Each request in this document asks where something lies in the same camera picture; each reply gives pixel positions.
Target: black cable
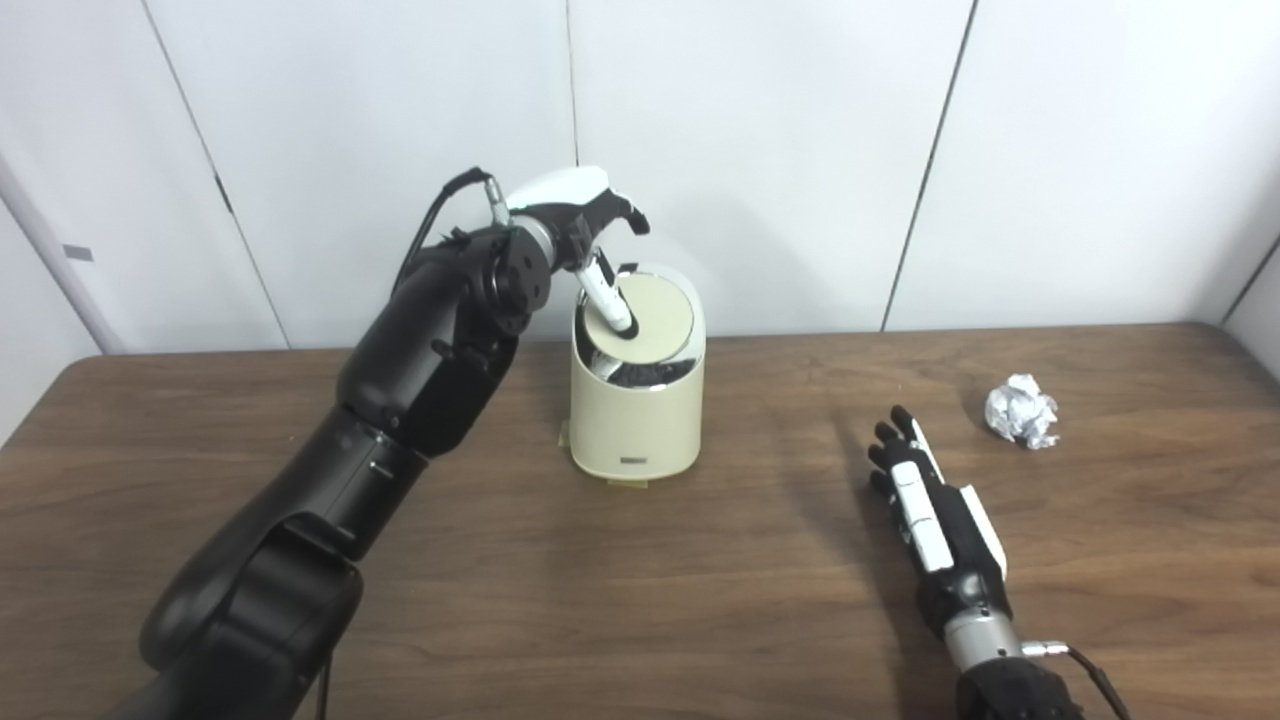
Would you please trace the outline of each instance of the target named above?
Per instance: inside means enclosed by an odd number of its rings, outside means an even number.
[[[1111,684],[1111,680],[1107,678],[1107,674],[1102,671],[1102,667],[1098,667],[1093,662],[1089,662],[1089,659],[1085,657],[1083,652],[1075,650],[1074,647],[1068,646],[1066,652],[1068,655],[1071,656],[1073,660],[1075,660],[1076,662],[1080,664],[1082,667],[1084,667],[1085,673],[1089,674],[1089,679],[1093,680],[1093,684],[1098,687],[1098,692],[1102,693],[1102,697],[1107,700],[1107,705],[1111,706],[1111,710],[1116,714],[1116,717],[1119,717],[1120,720],[1132,720],[1129,717],[1129,708],[1124,706],[1124,701],[1120,700],[1120,693],[1116,692],[1115,687]]]
[[[426,215],[422,217],[422,224],[417,227],[417,232],[413,234],[413,242],[410,243],[408,252],[404,254],[404,260],[401,261],[401,269],[396,273],[396,284],[392,286],[393,293],[396,292],[396,288],[404,282],[404,274],[407,273],[410,264],[413,261],[413,256],[422,249],[422,243],[426,241],[426,234],[431,232],[431,225],[435,223],[435,217],[440,214],[440,208],[444,208],[444,204],[449,200],[449,197],[453,197],[453,195],[463,187],[481,183],[492,177],[493,176],[480,168],[471,168],[470,170],[444,183],[440,193],[435,196],[435,200],[431,201],[431,206],[428,208]]]
[[[324,720],[329,714],[329,673],[333,669],[333,656],[324,661],[320,670],[320,687],[316,688],[316,720]]]

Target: robotic hand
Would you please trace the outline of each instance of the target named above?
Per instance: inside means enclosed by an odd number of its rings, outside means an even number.
[[[493,224],[424,247],[444,202],[479,183]],[[599,168],[547,176],[511,200],[479,168],[451,181],[338,374],[333,409],[170,583],[140,639],[159,674],[108,717],[292,717],[360,603],[355,562],[428,461],[471,429],[547,304],[552,273],[577,274],[620,333],[635,327],[594,247],[620,218],[649,231]]]
[[[916,606],[960,670],[956,716],[961,720],[1083,720],[1062,678],[1033,657],[1070,655],[1098,685],[1121,720],[1129,712],[1106,674],[1061,642],[1020,642],[1005,594],[1006,560],[1000,538],[973,486],[948,486],[919,423],[895,406],[876,425],[868,452],[879,470],[872,487],[888,498],[893,521],[911,546],[920,578]]]

